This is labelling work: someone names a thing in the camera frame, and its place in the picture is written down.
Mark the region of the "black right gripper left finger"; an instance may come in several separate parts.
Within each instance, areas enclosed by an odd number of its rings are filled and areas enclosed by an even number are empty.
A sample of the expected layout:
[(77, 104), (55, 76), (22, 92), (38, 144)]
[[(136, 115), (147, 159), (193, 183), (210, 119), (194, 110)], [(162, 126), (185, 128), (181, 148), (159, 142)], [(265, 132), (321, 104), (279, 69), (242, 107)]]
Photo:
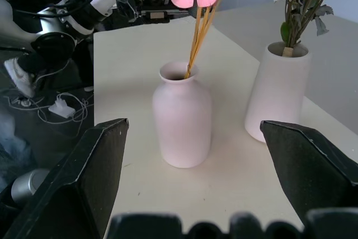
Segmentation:
[(2, 239), (103, 239), (128, 129), (115, 119), (86, 130), (22, 209), (2, 213)]

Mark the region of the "white bottle-shaped vase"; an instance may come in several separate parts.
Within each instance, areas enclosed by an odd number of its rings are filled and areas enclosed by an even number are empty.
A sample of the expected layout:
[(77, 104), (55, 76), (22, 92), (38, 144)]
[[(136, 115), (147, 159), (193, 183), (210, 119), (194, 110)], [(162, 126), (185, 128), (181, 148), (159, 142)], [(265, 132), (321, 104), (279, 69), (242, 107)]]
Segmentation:
[(193, 66), (170, 62), (159, 71), (161, 84), (153, 94), (153, 115), (163, 159), (177, 168), (195, 167), (211, 149), (212, 101)]

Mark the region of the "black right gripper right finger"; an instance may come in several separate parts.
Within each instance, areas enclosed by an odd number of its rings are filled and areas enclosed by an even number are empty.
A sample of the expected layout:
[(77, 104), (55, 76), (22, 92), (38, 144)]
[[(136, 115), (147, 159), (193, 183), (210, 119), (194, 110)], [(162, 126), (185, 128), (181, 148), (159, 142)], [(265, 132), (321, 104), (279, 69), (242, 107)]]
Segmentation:
[(260, 130), (280, 185), (301, 221), (330, 218), (358, 225), (358, 163), (319, 131), (264, 120)]

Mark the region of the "white conical vase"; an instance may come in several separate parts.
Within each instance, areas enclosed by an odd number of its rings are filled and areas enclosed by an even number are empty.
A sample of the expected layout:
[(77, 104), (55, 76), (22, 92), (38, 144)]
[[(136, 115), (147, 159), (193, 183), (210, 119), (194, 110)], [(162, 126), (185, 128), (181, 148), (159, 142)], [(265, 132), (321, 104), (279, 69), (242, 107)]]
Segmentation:
[(260, 142), (265, 142), (261, 121), (297, 124), (300, 119), (312, 54), (298, 44), (292, 57), (284, 57), (284, 48), (283, 42), (265, 47), (247, 106), (244, 127)]

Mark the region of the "white power adapter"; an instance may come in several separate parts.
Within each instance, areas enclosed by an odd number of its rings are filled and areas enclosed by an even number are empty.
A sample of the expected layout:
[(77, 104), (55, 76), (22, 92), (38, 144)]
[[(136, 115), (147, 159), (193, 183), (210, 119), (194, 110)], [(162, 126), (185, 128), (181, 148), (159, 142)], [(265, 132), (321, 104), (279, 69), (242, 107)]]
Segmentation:
[(56, 115), (63, 117), (65, 119), (69, 119), (76, 112), (76, 110), (74, 108), (68, 106), (66, 101), (61, 98), (57, 98), (55, 100), (55, 103), (48, 107), (48, 110), (51, 113), (56, 114)]

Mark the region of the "blue jeans leg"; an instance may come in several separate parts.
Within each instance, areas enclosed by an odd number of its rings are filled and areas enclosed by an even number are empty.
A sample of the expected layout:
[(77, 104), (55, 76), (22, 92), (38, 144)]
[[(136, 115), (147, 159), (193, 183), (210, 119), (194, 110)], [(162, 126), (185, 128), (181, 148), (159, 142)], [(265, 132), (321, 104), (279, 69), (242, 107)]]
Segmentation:
[(0, 192), (14, 179), (37, 168), (30, 144), (16, 135), (11, 114), (0, 114)]

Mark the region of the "white sneaker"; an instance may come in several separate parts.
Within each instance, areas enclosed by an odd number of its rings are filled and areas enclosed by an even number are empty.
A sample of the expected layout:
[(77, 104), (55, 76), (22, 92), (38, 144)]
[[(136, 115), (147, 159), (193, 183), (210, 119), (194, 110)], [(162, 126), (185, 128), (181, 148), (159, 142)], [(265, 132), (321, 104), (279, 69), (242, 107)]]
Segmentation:
[(4, 67), (17, 89), (27, 97), (34, 97), (35, 89), (32, 74), (25, 72), (17, 63), (18, 58), (4, 61)]

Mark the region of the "grey robot body shell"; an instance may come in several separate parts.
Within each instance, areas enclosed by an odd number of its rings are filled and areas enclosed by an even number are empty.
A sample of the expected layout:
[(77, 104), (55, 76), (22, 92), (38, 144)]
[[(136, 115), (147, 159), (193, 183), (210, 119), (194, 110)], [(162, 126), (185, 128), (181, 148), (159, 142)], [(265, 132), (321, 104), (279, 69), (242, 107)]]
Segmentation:
[(6, 0), (0, 0), (0, 44), (27, 47), (35, 39), (36, 34), (24, 31), (13, 21), (11, 5)]

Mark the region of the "silver metal cylinder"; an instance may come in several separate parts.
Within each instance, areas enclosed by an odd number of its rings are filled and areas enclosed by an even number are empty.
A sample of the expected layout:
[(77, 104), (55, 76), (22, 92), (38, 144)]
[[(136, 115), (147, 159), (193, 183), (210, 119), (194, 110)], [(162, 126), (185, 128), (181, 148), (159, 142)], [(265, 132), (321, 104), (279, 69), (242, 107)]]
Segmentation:
[(24, 206), (35, 194), (47, 177), (49, 170), (35, 169), (18, 177), (11, 187), (12, 200), (19, 206)]

